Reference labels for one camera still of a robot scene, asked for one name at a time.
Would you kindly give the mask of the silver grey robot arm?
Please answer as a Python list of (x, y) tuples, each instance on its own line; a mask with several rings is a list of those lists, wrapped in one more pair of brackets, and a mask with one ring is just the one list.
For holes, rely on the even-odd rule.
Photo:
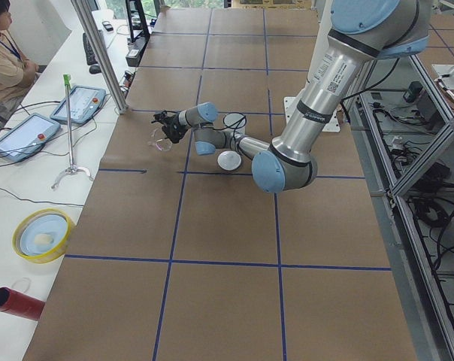
[(174, 144), (191, 130), (199, 155), (217, 149), (248, 157), (256, 185), (268, 193), (296, 190), (312, 183), (317, 164), (311, 149), (346, 97), (366, 62), (422, 52), (428, 44), (430, 1), (334, 1), (330, 7), (328, 47), (311, 80), (299, 93), (282, 134), (271, 142), (238, 131), (215, 129), (218, 112), (211, 102), (168, 115), (154, 114)]

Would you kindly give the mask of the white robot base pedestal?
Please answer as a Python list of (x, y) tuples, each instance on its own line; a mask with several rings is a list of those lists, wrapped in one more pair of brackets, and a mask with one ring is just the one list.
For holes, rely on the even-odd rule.
[(304, 87), (299, 91), (296, 97), (284, 98), (284, 111), (286, 123), (292, 119), (294, 111), (297, 109), (297, 104), (302, 100), (306, 100), (305, 90), (309, 96), (313, 96), (316, 100), (319, 96), (314, 95), (317, 90), (316, 85), (319, 83), (316, 80), (316, 71), (321, 65), (324, 55), (328, 49), (328, 32), (331, 29), (331, 6), (333, 1), (312, 1), (312, 8), (318, 10), (319, 31), (316, 37), (316, 43), (310, 67), (307, 74), (307, 79)]

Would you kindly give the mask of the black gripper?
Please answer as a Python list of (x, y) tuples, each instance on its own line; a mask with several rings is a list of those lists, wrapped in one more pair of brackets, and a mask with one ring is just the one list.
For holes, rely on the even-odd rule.
[(180, 123), (178, 112), (167, 110), (156, 112), (151, 123), (160, 123), (166, 138), (172, 143), (178, 143), (186, 134), (186, 126)]

